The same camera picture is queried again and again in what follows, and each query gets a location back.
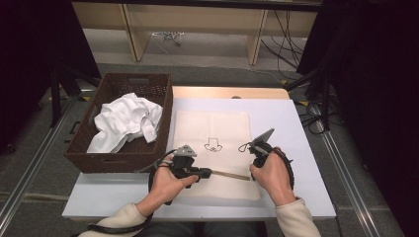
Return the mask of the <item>white shirt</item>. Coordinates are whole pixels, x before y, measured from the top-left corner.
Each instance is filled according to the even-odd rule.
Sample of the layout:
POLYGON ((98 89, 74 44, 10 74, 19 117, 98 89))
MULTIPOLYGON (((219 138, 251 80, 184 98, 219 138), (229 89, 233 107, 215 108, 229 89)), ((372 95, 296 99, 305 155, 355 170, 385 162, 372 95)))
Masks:
POLYGON ((108 104, 94 117, 98 133, 88 153, 117 153, 127 142, 143 137, 154 142, 159 131, 163 108, 135 93, 128 93, 108 104))

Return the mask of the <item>brown woven basket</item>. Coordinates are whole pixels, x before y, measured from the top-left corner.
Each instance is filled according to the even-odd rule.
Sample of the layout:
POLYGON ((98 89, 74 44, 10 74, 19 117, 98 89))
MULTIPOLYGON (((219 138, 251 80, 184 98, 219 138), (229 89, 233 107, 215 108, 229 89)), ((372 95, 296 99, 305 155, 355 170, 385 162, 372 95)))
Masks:
POLYGON ((108 73, 90 101, 84 118, 73 135, 64 156, 82 173, 133 173, 151 165, 166 153, 173 106, 173 89, 169 74, 108 73), (135 93, 160 105, 162 117, 154 142, 135 138, 117 153, 88 153, 92 138, 99 132, 94 117, 102 105, 135 93))

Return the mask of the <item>cream mesh laundry bag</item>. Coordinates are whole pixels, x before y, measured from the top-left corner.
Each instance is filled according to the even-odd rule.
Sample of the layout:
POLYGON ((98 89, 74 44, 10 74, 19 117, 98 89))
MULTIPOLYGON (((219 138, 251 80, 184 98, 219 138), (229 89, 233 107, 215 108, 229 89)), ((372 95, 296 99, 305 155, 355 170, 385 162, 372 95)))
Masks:
POLYGON ((247 177, 234 179, 211 174, 189 189, 182 198, 229 198, 257 200, 260 191, 250 179, 249 166, 253 156, 241 152, 240 146, 251 140, 249 116, 246 112, 176 113, 173 147, 189 145, 197 154, 194 166, 247 177))

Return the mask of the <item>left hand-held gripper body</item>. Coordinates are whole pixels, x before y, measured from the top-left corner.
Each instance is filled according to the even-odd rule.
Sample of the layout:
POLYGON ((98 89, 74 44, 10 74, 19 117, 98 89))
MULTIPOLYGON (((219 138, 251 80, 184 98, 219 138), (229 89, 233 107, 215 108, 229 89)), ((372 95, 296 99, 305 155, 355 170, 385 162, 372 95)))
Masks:
POLYGON ((183 179, 192 175, 198 175, 199 169, 193 167, 196 152, 189 146, 183 145, 173 152, 171 172, 178 179, 183 179))

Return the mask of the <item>person's left hand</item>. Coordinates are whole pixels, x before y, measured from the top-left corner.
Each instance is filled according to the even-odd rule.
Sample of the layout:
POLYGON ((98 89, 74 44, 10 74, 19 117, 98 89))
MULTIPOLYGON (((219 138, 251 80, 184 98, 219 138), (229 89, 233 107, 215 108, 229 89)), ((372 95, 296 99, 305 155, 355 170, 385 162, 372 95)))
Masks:
POLYGON ((164 203, 173 200, 181 190, 192 185, 199 179, 198 176, 189 176, 178 179, 170 171, 167 162, 160 163, 153 178, 149 194, 140 201, 136 208, 144 216, 149 216, 164 203))

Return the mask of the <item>beige wooden shelf unit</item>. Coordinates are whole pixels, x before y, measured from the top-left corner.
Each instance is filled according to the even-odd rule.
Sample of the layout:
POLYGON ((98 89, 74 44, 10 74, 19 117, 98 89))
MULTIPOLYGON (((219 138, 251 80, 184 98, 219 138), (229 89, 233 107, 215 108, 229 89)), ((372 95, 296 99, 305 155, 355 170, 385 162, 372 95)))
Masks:
POLYGON ((257 63, 261 37, 307 38, 316 14, 291 10, 94 3, 72 0, 84 29, 124 30, 132 58, 139 61, 153 32, 184 32, 245 36, 248 61, 257 63))

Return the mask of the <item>black curtain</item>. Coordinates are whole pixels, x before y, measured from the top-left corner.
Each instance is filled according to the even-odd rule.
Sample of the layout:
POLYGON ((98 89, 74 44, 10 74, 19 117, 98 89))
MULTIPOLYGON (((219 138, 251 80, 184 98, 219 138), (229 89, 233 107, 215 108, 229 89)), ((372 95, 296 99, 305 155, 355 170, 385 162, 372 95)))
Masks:
POLYGON ((0 153, 17 138, 51 82, 101 78, 72 0, 0 0, 0 153))
POLYGON ((419 237, 419 0, 321 0, 299 73, 350 20, 331 83, 342 117, 405 237, 419 237))

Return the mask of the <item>person's right hand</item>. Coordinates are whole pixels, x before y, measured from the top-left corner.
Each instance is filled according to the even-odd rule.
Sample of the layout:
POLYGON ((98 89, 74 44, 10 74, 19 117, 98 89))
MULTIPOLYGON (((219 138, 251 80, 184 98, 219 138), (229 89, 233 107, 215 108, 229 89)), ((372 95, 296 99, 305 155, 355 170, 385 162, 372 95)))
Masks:
POLYGON ((282 206, 296 201, 291 187, 290 176, 285 161, 280 156, 280 149, 275 147, 267 157, 262 168, 251 164, 249 170, 256 182, 266 190, 275 206, 282 206))

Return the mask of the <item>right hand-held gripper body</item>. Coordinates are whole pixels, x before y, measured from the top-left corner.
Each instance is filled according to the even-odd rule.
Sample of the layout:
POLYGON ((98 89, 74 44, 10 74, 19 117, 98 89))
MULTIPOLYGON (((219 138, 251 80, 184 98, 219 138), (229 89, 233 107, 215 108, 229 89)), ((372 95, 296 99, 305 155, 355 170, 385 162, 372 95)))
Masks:
POLYGON ((268 140, 274 131, 273 128, 270 128, 249 143, 250 147, 248 150, 251 154, 255 155, 253 164, 257 168, 262 168, 264 166, 267 157, 272 151, 272 146, 268 143, 268 140))

